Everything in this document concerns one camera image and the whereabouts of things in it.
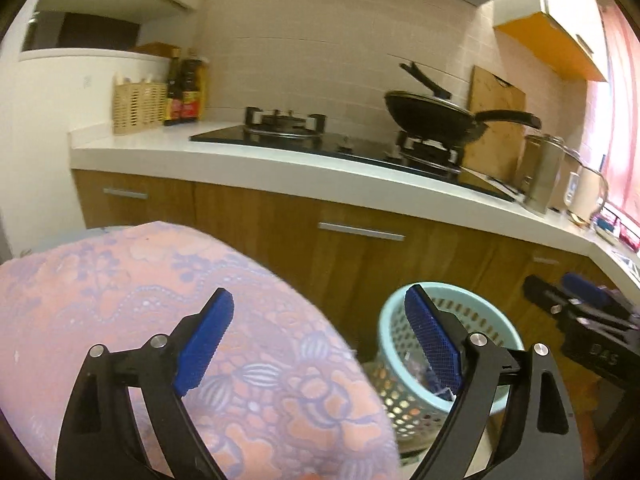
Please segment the steel thermos jug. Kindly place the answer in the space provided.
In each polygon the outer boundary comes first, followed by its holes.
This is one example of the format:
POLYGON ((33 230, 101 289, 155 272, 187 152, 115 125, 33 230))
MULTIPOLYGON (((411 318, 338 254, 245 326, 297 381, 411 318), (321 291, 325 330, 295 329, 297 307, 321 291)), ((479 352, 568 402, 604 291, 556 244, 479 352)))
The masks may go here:
POLYGON ((568 148, 560 136, 528 134, 514 177, 516 189, 524 194, 523 206, 541 216, 549 209, 562 212, 581 166, 578 151, 568 148))

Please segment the pink window curtain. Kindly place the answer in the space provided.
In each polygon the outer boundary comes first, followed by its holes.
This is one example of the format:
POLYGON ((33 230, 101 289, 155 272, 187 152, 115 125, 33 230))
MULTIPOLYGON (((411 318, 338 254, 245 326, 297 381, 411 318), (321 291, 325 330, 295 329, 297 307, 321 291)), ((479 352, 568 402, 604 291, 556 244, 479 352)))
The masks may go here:
POLYGON ((601 11, 608 80, 590 82, 582 159, 608 181, 608 202, 639 221, 639 39, 615 5, 601 11))

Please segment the beige plastic basket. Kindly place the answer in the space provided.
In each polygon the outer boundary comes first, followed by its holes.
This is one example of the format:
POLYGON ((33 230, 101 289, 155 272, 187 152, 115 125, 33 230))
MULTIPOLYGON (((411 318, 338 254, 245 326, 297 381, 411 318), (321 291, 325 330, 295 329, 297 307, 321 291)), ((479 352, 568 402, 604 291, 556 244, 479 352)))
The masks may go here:
POLYGON ((141 81, 116 84, 112 99, 114 134, 136 133, 164 122, 167 84, 141 81))

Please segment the red label sauce bottle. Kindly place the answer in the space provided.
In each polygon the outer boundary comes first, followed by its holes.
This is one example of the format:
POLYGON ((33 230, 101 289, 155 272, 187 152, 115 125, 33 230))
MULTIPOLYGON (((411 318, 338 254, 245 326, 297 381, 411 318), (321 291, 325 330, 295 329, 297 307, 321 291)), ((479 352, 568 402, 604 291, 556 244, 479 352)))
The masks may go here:
POLYGON ((206 99, 208 62, 190 49, 182 61, 180 86, 182 105, 180 122, 198 122, 203 114, 206 99))

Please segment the black frying pan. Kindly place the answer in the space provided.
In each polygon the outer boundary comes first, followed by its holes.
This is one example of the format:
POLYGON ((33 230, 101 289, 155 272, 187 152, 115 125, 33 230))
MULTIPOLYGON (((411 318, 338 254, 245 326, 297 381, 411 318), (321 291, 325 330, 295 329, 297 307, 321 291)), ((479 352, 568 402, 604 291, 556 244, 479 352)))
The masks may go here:
POLYGON ((537 116, 521 110, 472 113, 452 102, 451 93, 428 78, 415 62, 400 63, 399 67, 432 92, 430 96, 401 90, 390 90, 384 94, 390 116, 408 136, 434 140, 445 148, 463 148, 480 140, 488 122, 541 129, 541 120, 537 116))

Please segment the orange wall cabinet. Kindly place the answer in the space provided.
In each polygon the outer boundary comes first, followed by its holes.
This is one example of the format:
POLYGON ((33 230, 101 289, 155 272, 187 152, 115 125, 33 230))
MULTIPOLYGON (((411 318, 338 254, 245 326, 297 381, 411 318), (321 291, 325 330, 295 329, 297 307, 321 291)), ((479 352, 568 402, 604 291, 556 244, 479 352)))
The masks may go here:
POLYGON ((608 80, 597 0, 494 0, 494 27, 565 80, 608 80))

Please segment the black gas stove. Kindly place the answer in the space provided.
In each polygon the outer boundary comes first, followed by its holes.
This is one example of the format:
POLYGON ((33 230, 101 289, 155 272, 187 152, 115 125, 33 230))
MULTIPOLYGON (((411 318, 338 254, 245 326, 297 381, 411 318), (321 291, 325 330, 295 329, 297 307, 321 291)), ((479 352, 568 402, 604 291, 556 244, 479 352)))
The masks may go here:
POLYGON ((328 133, 322 114, 297 117, 291 112, 266 112, 250 106, 241 125, 194 134, 190 140, 353 160, 448 182, 509 203, 515 200, 515 194, 497 180, 463 168, 460 148, 444 148, 437 141, 415 139, 403 131, 390 143, 328 133))

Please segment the dark sauce bottle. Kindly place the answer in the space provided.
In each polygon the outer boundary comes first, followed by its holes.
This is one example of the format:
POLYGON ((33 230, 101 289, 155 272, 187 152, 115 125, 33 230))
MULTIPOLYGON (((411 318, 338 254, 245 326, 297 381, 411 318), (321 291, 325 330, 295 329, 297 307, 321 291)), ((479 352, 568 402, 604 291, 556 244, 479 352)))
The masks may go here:
POLYGON ((180 122, 182 109, 181 76, 181 50, 175 48, 171 51, 171 60, 166 79, 166 100, 163 124, 172 126, 180 122))

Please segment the wooden kitchen cabinet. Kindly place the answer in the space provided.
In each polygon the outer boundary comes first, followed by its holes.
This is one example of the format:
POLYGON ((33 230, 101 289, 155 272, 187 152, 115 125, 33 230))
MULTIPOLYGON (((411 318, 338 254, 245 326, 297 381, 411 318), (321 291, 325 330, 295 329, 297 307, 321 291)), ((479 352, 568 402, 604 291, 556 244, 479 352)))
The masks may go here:
POLYGON ((361 361, 373 358, 384 301, 405 284, 469 289, 505 313, 525 342, 559 344, 550 318, 523 298, 524 278, 537 274, 557 283, 576 272, 598 285, 612 283, 585 256, 444 222, 218 184, 90 170, 74 170, 73 177, 89 228, 160 220, 216 237, 318 307, 361 361), (104 188, 149 198, 108 196, 104 188), (405 240, 322 231, 321 221, 404 234, 405 240))

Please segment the beige electric kettle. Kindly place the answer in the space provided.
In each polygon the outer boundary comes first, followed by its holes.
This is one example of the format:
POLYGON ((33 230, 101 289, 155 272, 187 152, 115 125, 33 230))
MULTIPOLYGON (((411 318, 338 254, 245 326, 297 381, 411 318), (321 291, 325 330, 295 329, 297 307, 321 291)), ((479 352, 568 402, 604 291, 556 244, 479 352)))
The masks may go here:
POLYGON ((592 218, 603 209, 608 200, 608 181, 597 170, 580 166, 570 174, 565 206, 567 214, 578 226, 590 226, 592 218))

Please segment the wooden cutting board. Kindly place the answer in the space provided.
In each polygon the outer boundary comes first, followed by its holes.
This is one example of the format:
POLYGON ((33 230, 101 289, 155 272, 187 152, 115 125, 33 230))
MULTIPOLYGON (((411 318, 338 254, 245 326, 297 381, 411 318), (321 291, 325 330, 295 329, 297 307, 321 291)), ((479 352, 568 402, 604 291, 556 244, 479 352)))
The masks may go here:
MULTIPOLYGON (((483 67, 472 70, 468 109, 526 110, 526 94, 483 67)), ((508 122, 488 122, 480 140, 465 148, 462 166, 480 174, 510 183, 520 158, 525 127, 508 122)))

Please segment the pink floral tablecloth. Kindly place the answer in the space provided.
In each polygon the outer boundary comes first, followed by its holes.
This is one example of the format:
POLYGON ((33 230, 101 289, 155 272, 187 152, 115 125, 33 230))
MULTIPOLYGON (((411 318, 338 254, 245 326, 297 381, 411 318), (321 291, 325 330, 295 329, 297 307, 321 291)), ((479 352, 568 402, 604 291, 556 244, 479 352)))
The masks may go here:
POLYGON ((396 479, 352 349, 285 281, 153 222, 1 268, 1 437, 47 479, 396 479))

